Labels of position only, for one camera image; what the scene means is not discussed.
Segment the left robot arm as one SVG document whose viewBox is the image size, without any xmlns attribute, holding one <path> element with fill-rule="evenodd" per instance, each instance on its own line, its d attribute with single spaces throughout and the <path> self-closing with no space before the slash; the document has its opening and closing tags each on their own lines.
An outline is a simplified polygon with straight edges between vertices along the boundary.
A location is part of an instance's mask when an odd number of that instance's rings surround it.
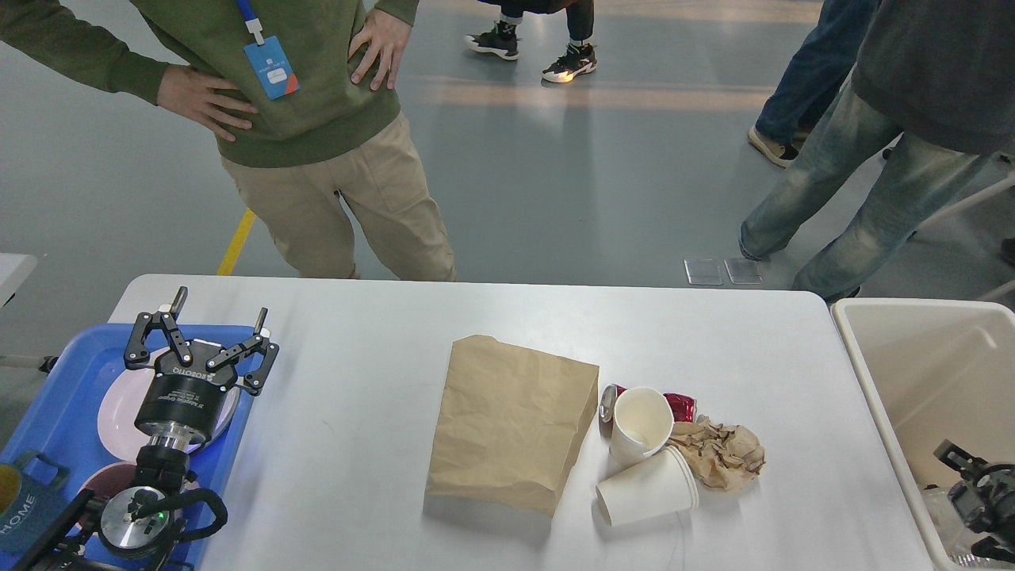
<svg viewBox="0 0 1015 571">
<path fill-rule="evenodd" d="M 170 306 L 139 314 L 124 347 L 127 370 L 153 373 L 133 422 L 147 441 L 129 484 L 112 496 L 80 491 L 15 569 L 105 570 L 105 563 L 82 555 L 97 536 L 113 556 L 162 570 L 178 545 L 214 536 L 228 521 L 217 492 L 192 487 L 189 448 L 211 440 L 231 395 L 263 390 L 279 347 L 264 326 L 267 308 L 233 346 L 186 339 L 177 320 L 187 293 L 181 288 Z"/>
</svg>

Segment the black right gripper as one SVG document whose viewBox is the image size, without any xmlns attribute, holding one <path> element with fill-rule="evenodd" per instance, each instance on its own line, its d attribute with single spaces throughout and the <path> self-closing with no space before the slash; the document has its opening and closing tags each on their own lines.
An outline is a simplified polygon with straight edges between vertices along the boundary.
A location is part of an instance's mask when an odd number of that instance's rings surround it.
<svg viewBox="0 0 1015 571">
<path fill-rule="evenodd" d="M 1014 474 L 1012 463 L 999 463 L 987 469 L 983 458 L 945 439 L 934 451 L 935 458 L 945 463 L 964 480 L 953 485 L 948 499 L 962 524 L 976 534 L 989 534 L 971 546 L 971 553 L 982 559 L 1007 561 L 1014 564 Z"/>
</svg>

